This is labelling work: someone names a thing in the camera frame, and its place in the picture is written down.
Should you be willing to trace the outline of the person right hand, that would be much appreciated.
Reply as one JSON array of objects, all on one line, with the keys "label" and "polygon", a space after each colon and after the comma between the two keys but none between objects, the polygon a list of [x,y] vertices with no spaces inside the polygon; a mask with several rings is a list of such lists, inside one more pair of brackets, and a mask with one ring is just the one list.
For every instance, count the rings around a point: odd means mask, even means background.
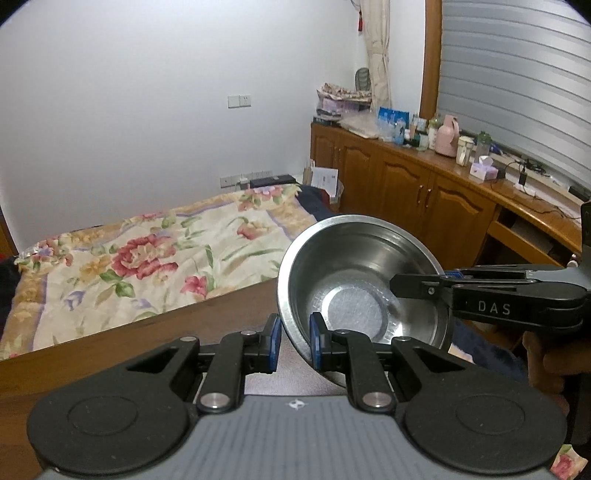
[{"label": "person right hand", "polygon": [[570,405],[562,395],[565,378],[590,372],[590,346],[550,350],[544,348],[532,332],[524,334],[522,343],[527,352],[529,384],[553,399],[562,412],[568,414]]}]

